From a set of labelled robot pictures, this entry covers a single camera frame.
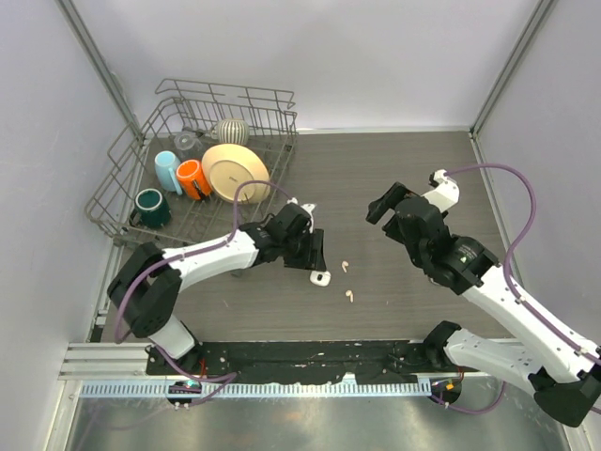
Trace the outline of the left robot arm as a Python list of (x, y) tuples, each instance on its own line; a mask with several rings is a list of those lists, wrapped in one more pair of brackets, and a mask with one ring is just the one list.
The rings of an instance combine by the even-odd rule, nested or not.
[(310, 281), (331, 281), (323, 252), (324, 232), (315, 226), (314, 205), (289, 199), (261, 222), (238, 225), (228, 235), (179, 248), (139, 245), (112, 280), (107, 295), (137, 338), (157, 348), (155, 359), (188, 375), (200, 368), (201, 345), (174, 314), (179, 293), (226, 272), (281, 259), (287, 268), (305, 270)]

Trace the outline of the white earbud charging case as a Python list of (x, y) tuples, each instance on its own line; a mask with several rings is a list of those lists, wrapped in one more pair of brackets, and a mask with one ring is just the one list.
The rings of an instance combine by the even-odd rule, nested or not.
[(331, 281), (331, 273), (328, 271), (312, 271), (310, 274), (310, 281), (318, 287), (327, 287)]

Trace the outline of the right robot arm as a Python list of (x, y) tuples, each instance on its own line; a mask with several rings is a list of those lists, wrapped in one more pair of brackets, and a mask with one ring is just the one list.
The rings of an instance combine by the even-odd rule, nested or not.
[(600, 397), (598, 346), (505, 276), (479, 241), (450, 232), (445, 217), (459, 195), (454, 181), (436, 182), (425, 194), (396, 182), (369, 204), (366, 220), (376, 224), (390, 211), (382, 229), (405, 246), (411, 263), (487, 312), (520, 344), (509, 348), (443, 321), (425, 340), (425, 362), (437, 371), (458, 365), (488, 373), (532, 396), (554, 420), (578, 427)]

